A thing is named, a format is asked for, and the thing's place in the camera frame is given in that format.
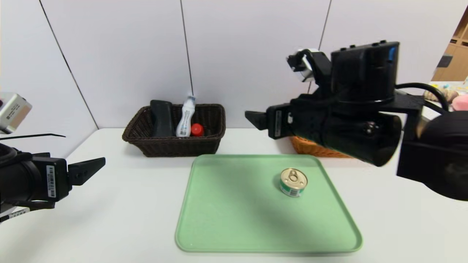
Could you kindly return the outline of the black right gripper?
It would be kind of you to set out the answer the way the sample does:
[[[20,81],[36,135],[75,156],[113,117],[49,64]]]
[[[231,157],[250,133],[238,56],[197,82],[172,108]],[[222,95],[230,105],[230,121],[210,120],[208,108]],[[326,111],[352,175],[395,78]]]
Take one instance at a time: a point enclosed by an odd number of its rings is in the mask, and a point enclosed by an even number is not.
[[[325,147],[331,104],[331,96],[301,94],[289,103],[270,106],[266,112],[245,111],[245,118],[258,130],[268,130],[272,139],[297,136]]]

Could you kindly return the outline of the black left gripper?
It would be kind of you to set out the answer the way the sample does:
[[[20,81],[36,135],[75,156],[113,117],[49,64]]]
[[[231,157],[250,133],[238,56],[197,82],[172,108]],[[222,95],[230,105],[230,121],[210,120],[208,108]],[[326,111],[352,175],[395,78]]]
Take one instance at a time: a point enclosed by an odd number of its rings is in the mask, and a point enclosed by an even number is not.
[[[68,165],[49,153],[20,153],[1,164],[1,200],[57,202],[82,186],[106,164],[100,157]]]

